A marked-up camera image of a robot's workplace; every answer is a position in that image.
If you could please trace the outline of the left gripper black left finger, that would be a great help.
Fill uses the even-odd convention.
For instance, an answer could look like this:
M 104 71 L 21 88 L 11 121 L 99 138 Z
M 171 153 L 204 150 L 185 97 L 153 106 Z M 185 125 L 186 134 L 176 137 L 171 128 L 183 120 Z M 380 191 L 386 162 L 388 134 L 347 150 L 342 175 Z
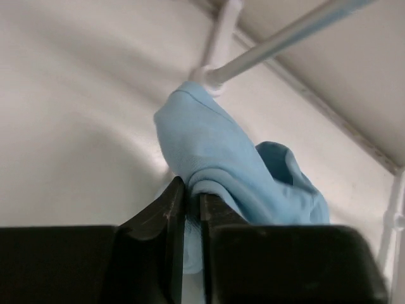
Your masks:
M 180 303 L 185 185 L 175 177 L 119 227 L 104 282 L 105 303 Z

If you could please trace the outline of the light blue trousers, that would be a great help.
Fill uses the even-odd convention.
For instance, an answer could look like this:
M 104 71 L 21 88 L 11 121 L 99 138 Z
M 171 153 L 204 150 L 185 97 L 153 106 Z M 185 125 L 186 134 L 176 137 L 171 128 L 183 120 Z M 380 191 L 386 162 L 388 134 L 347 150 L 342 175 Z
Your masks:
M 185 223 L 185 274 L 203 269 L 200 194 L 219 196 L 251 224 L 327 224 L 328 205 L 277 142 L 254 144 L 201 85 L 186 81 L 154 115 L 159 145 L 189 195 Z

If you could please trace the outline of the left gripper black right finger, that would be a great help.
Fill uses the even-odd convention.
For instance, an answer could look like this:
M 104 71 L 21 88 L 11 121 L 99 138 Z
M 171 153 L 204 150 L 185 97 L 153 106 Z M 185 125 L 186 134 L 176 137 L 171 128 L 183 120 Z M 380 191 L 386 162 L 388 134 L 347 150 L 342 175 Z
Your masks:
M 219 196 L 214 194 L 200 194 L 199 207 L 202 236 L 204 299 L 205 303 L 214 303 L 214 232 L 224 225 L 247 225 L 248 222 L 229 207 Z

